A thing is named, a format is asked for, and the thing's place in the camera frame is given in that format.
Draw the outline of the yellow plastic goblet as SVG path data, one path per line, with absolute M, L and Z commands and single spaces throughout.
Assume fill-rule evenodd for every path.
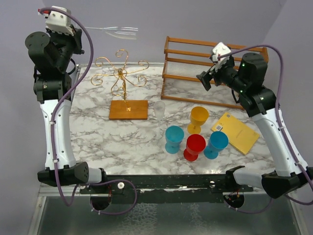
M 189 134 L 199 134 L 201 132 L 201 126 L 205 124 L 209 117 L 209 112 L 201 106 L 196 106 L 191 110 L 190 121 L 191 123 L 187 127 Z

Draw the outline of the clear ribbed wine glass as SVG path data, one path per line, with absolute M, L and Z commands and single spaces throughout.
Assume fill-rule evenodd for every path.
M 153 109 L 156 119 L 158 120 L 158 124 L 160 125 L 160 122 L 163 119 L 165 113 L 165 103 L 162 101 L 157 101 L 154 103 Z

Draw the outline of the clear smooth wine glass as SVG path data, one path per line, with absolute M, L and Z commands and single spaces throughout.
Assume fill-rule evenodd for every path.
M 139 31 L 137 27 L 126 27 L 126 26 L 86 27 L 86 29 L 100 30 L 110 36 L 125 40 L 136 40 L 137 32 Z

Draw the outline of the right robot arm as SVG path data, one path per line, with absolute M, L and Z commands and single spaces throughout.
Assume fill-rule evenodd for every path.
M 240 105 L 259 128 L 274 161 L 274 170 L 269 173 L 258 173 L 244 166 L 228 170 L 225 187 L 229 191 L 236 191 L 242 185 L 261 188 L 276 199 L 312 182 L 312 167 L 295 151 L 283 127 L 278 98 L 263 85 L 268 67 L 263 56 L 253 52 L 244 54 L 238 70 L 234 69 L 231 55 L 223 58 L 220 53 L 212 53 L 210 59 L 213 67 L 197 78 L 206 90 L 214 80 L 217 86 L 225 84 L 238 93 Z

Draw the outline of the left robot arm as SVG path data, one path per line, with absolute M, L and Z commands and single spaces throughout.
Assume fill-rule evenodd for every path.
M 46 160 L 37 173 L 39 182 L 52 187 L 91 184 L 97 193 L 107 190 L 108 181 L 101 168 L 91 168 L 75 159 L 71 147 L 69 114 L 72 80 L 67 67 L 73 54 L 83 54 L 81 29 L 72 34 L 33 32 L 25 40 L 34 63 L 34 93 L 40 104 L 46 137 Z

